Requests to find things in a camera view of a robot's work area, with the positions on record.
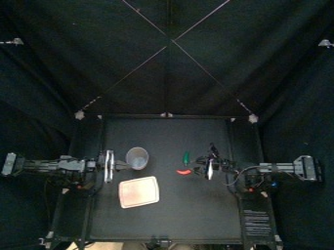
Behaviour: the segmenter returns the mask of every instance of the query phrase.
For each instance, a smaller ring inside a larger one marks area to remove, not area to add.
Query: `green object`
[[[190,153],[186,151],[184,155],[184,164],[186,167],[189,166],[190,162],[192,162]]]

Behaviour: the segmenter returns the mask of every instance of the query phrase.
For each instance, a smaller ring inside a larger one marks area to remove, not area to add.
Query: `black curtain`
[[[325,184],[285,180],[275,196],[277,222],[289,249],[334,246],[334,51],[319,48],[301,62],[269,109],[263,126],[267,160],[312,155],[325,167]]]

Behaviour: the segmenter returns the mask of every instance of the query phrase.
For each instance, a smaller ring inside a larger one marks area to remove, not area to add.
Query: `red object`
[[[178,174],[184,175],[184,176],[188,176],[189,174],[193,173],[193,171],[190,169],[188,170],[177,170]]]

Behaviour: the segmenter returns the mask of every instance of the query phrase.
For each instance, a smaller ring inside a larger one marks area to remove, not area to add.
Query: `black fabric enclosure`
[[[312,155],[325,169],[325,184],[273,194],[285,246],[333,249],[334,48],[319,46],[334,42],[333,13],[331,0],[3,0],[2,165],[9,152],[98,153],[98,115],[256,115],[265,161]],[[39,249],[58,191],[0,179],[0,249]]]

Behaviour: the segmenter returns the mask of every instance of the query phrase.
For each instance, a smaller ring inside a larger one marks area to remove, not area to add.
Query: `white plate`
[[[120,184],[121,206],[140,207],[160,201],[160,186],[154,176]]]

